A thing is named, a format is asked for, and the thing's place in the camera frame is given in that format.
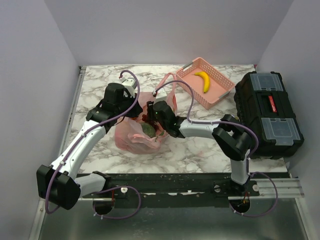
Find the dark red fake grapes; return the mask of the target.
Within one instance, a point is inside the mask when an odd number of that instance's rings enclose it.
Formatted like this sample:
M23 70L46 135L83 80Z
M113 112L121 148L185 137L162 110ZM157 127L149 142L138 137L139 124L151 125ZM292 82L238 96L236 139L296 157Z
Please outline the dark red fake grapes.
M159 126L157 124L156 121L154 120L151 120L148 116L148 114L143 114L142 115L142 121L146 124L149 124L150 126L152 126L154 128L155 131L158 131L159 130Z

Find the green fake melon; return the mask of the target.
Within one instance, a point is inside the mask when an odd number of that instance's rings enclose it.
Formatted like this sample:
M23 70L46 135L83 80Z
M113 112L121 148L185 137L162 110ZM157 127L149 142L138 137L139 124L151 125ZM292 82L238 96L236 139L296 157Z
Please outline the green fake melon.
M141 125L142 131L145 135L147 135L150 138L156 137L156 131L151 125L149 125L145 122L142 122L140 125Z

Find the pink plastic bag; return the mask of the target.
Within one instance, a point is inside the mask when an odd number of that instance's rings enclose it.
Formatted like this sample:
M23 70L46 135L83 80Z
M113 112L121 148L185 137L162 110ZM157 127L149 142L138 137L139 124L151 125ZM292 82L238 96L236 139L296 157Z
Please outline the pink plastic bag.
M168 133L158 122L149 119L147 104L154 101L151 92L140 92L138 103L142 113L138 117L121 119L115 126L114 142L117 148L139 155L153 154L161 148Z

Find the yellow fake banana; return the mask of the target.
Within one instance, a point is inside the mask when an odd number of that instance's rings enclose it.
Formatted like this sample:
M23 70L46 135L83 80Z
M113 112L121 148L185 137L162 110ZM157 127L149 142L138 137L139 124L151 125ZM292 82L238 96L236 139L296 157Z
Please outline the yellow fake banana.
M209 75L204 72L204 71L200 71L200 72L195 72L194 74L192 74L193 76L198 76L202 79L203 81L203 88L202 88L202 92L205 94L209 91L210 86L211 86L211 80Z

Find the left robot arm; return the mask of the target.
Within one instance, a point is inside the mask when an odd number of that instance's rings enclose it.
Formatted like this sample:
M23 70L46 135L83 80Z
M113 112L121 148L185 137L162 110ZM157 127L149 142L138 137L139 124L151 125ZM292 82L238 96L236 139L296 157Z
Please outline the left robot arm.
M110 194L109 177L95 171L87 176L77 174L94 146L121 117L137 117L142 108L138 103L139 83L128 78L122 83L107 85L103 99L91 109L79 133L64 152L49 166L41 165L36 172L38 194L49 204L71 209L80 197L96 193L104 198Z

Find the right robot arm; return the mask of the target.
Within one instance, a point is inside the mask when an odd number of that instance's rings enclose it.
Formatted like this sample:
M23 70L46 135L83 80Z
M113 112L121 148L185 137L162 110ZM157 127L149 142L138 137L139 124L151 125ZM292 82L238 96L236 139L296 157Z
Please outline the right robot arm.
M259 140L248 127L232 115L220 120L190 120L176 116L165 101L147 102L147 119L157 122L173 138L200 137L214 139L223 153L230 158L230 191L241 196L248 190L249 158L258 148Z

